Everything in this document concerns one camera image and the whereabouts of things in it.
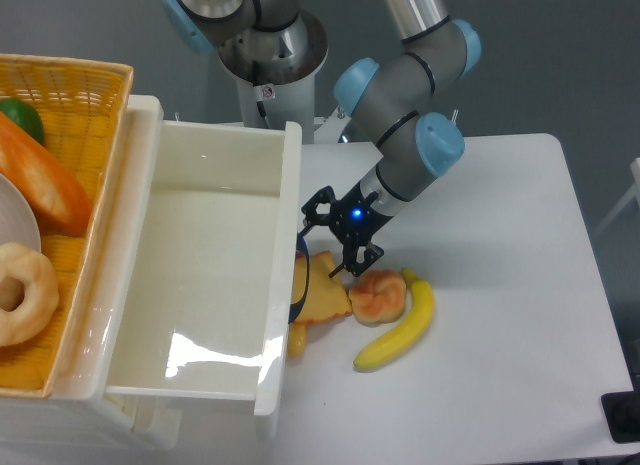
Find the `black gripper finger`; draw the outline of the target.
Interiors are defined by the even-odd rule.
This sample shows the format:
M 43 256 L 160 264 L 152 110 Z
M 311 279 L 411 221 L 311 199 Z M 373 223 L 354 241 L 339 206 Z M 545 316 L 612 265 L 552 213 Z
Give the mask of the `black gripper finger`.
M 384 250 L 371 242 L 364 246 L 344 245 L 342 261 L 329 274 L 329 278 L 346 271 L 353 277 L 360 277 L 374 263 L 384 256 Z
M 334 189 L 331 186 L 325 186 L 318 190 L 302 207 L 303 215 L 302 229 L 298 232 L 300 237 L 304 237 L 314 227 L 330 227 L 334 222 L 332 206 L 336 202 Z M 319 207 L 328 205 L 326 212 L 321 212 Z

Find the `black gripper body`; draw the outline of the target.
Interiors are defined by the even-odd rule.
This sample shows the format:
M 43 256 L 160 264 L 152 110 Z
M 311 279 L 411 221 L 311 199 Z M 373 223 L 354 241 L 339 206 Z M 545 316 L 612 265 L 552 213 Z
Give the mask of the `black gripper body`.
M 356 184 L 341 198 L 335 196 L 332 188 L 329 190 L 329 229 L 344 247 L 366 246 L 393 217 L 390 211 L 383 211 L 380 204 L 387 198 L 387 190 L 382 185 L 363 192 L 361 184 Z

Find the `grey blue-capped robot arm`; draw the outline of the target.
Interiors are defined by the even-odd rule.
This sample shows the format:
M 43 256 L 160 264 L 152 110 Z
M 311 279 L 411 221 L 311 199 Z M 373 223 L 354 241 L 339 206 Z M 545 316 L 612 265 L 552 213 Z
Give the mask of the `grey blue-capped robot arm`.
M 377 164 L 342 197 L 318 191 L 303 227 L 328 228 L 342 246 L 340 268 L 364 273 L 383 255 L 374 235 L 462 157 L 453 118 L 420 114 L 420 102 L 466 75 L 481 42 L 450 17 L 443 0 L 385 0 L 402 45 L 380 65 L 364 58 L 338 78 L 338 108 L 380 151 Z M 243 123 L 315 135 L 315 77 L 328 53 L 322 24 L 299 0 L 164 0 L 174 30 L 195 53 L 216 53 L 235 79 Z

